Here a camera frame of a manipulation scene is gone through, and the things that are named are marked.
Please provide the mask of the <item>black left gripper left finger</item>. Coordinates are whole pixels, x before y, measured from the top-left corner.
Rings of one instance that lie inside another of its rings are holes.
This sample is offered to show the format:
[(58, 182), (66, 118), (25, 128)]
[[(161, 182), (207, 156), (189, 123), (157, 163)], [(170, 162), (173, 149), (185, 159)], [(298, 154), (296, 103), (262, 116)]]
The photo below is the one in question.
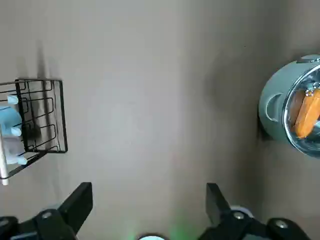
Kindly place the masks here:
[(57, 208), (40, 211), (19, 222), (15, 216), (0, 217), (2, 240), (76, 240), (93, 209), (91, 182), (82, 182)]

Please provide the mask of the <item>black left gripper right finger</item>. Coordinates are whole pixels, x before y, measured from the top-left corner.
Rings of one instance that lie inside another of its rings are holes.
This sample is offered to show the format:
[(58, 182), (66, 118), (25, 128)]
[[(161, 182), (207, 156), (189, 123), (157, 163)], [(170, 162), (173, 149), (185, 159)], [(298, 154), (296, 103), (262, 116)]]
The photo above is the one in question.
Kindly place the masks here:
[(232, 209), (216, 183), (206, 184), (205, 207), (211, 222), (201, 240), (309, 240), (294, 221), (275, 217), (261, 223), (242, 209)]

